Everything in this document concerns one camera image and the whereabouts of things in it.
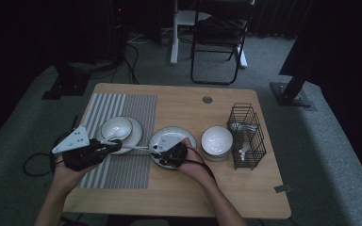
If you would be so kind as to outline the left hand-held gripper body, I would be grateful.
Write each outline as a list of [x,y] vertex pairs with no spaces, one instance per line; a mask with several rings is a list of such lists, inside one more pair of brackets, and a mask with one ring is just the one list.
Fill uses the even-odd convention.
[[53,154],[61,154],[65,167],[75,171],[100,164],[110,153],[110,149],[96,139],[90,139],[83,125],[74,129],[52,149]]

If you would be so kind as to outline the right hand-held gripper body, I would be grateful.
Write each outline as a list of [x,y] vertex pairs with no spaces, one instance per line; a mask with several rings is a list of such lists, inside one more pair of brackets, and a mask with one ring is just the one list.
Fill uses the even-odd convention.
[[166,158],[168,166],[162,166],[159,163],[159,158],[153,158],[153,160],[161,167],[179,167],[186,159],[188,148],[181,142],[182,138],[177,136],[164,135],[158,142],[154,143],[152,148],[154,152],[162,153],[166,152]]

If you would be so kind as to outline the white bowl with dark rim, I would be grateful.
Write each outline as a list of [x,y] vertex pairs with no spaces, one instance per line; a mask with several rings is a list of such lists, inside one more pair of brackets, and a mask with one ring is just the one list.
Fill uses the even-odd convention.
[[207,152],[203,152],[204,154],[204,158],[209,160],[209,161],[213,161],[213,162],[216,162],[216,161],[223,161],[225,160],[230,152],[227,152],[227,153],[223,153],[223,154],[220,154],[220,155],[215,155],[215,154],[211,154],[211,153],[207,153]]
[[126,117],[113,117],[113,118],[105,121],[101,126],[101,132],[100,132],[101,136],[102,136],[102,129],[108,128],[108,127],[118,127],[119,128],[119,138],[117,138],[117,139],[127,138],[131,134],[132,129],[133,129],[131,121]]
[[212,126],[202,134],[201,146],[208,156],[220,158],[231,150],[233,137],[227,128],[219,125]]

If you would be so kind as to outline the white plate with dark rim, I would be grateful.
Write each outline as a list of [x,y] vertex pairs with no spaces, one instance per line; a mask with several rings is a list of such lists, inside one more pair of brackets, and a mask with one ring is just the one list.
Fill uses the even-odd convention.
[[[196,140],[189,131],[187,131],[184,128],[178,127],[178,126],[168,126],[168,127],[164,127],[162,129],[158,130],[151,137],[151,140],[149,143],[149,148],[152,151],[154,151],[152,148],[153,144],[158,142],[158,140],[164,135],[181,137],[182,140],[187,137],[190,140],[192,147],[193,148],[196,147]],[[167,169],[167,170],[175,170],[178,167],[162,167],[162,168]]]
[[[142,138],[142,127],[141,127],[140,123],[137,120],[135,120],[134,118],[131,118],[131,117],[126,117],[126,118],[128,118],[131,121],[133,129],[132,129],[131,134],[127,138],[121,139],[121,141],[123,142],[123,145],[125,145],[125,148],[122,148],[119,152],[117,152],[115,154],[123,154],[123,153],[129,152],[130,146],[137,146],[140,143],[140,140]],[[95,138],[98,141],[106,141],[100,135],[101,126],[98,128],[98,130],[95,134]]]

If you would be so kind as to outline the black wire basket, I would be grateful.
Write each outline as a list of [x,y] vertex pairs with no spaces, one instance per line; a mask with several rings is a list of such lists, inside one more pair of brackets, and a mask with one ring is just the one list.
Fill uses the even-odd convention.
[[[230,124],[239,122],[243,124],[257,125],[257,131],[242,131],[236,132],[230,129]],[[264,135],[261,128],[258,115],[255,113],[251,104],[235,103],[231,107],[231,112],[227,121],[227,129],[231,132],[233,137],[232,156],[234,168],[246,168],[253,170],[257,167],[261,159],[267,153],[264,144]],[[241,161],[239,156],[239,149],[244,143],[250,144],[250,149],[246,152],[246,161]]]

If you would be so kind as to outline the person's right hand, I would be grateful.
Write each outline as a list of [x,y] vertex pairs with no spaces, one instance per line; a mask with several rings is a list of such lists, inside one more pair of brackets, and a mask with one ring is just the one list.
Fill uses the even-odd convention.
[[188,153],[186,162],[178,169],[202,186],[215,185],[216,180],[204,166],[205,162],[199,155],[198,150],[192,147],[191,142],[187,137],[182,140],[182,143],[187,146]]

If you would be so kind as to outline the person's left hand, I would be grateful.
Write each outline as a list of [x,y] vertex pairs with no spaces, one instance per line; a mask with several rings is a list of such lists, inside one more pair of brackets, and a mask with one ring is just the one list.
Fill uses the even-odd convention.
[[57,157],[56,167],[54,171],[53,182],[49,188],[49,194],[54,197],[65,197],[79,184],[81,179],[91,170],[94,170],[96,165],[92,165],[80,171],[68,169],[63,157]]

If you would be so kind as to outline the grey striped placemat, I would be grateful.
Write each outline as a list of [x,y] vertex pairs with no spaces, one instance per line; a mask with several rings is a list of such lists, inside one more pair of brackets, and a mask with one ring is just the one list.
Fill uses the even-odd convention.
[[[137,146],[148,146],[155,131],[156,96],[153,94],[93,94],[82,125],[90,138],[97,138],[98,128],[116,116],[130,117],[141,125]],[[130,150],[109,154],[81,180],[80,188],[145,189],[148,187],[151,158],[148,153]]]

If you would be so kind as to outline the black stand base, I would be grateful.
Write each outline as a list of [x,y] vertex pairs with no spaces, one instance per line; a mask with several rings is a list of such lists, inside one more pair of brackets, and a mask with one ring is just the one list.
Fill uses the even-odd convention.
[[58,77],[43,95],[43,100],[59,100],[62,96],[82,96],[91,79],[91,73],[80,71],[67,62],[54,64]]

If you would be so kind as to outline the dark equipment cabinet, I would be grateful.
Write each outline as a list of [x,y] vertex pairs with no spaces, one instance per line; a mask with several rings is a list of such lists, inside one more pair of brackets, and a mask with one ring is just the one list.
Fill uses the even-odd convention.
[[107,0],[108,44],[106,59],[120,60],[126,47],[126,16],[124,0]]

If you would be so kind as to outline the black metal stand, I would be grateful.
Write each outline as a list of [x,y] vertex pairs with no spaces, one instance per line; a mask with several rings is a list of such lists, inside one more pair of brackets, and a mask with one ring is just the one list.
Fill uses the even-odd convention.
[[293,75],[288,83],[271,82],[272,92],[279,105],[310,108],[312,103],[306,97],[303,85],[311,73],[312,65],[301,63],[296,66],[296,69],[300,72]]

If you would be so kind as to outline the black folding chair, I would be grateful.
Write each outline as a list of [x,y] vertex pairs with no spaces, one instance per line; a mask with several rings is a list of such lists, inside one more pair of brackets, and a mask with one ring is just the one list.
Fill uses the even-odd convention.
[[[249,23],[255,14],[253,0],[197,0],[190,49],[189,77],[196,84],[231,85],[237,79]],[[228,54],[236,57],[230,81],[197,80],[194,76],[196,53]]]

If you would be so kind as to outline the dark curtain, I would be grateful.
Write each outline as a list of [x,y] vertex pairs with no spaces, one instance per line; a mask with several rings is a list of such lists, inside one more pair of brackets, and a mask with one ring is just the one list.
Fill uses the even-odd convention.
[[259,37],[298,36],[316,0],[255,0],[249,32]]

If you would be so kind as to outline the white desk frame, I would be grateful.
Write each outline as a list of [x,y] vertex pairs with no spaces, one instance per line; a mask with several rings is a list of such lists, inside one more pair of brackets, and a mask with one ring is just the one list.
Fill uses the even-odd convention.
[[[178,9],[178,0],[174,0],[174,13],[173,13],[173,44],[171,51],[170,62],[174,65],[178,61],[178,28],[180,26],[191,26],[194,28],[194,15],[195,15],[195,5],[197,0],[192,7],[192,9],[188,10],[179,10]],[[242,53],[242,57],[239,63],[239,66],[242,68],[247,67],[246,59],[244,58],[244,52]]]

